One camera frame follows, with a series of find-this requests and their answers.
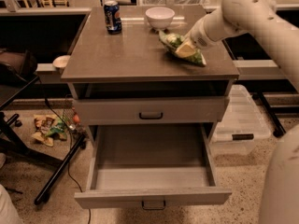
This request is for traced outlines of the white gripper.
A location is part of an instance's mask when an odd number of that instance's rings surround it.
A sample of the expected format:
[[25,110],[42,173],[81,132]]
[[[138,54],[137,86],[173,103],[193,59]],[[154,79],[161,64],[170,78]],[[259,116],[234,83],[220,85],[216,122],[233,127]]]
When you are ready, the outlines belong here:
[[187,58],[196,53],[197,48],[209,49],[218,41],[217,23],[209,17],[198,20],[186,34],[191,43],[182,43],[175,51],[179,58]]

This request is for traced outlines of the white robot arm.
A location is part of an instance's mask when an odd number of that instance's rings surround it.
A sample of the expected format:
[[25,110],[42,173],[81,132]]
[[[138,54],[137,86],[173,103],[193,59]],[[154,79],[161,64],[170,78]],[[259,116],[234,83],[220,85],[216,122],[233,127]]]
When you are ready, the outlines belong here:
[[[185,58],[218,41],[251,34],[299,90],[299,29],[276,14],[273,0],[222,0],[185,35],[177,56]],[[284,134],[268,164],[259,224],[299,224],[299,126]]]

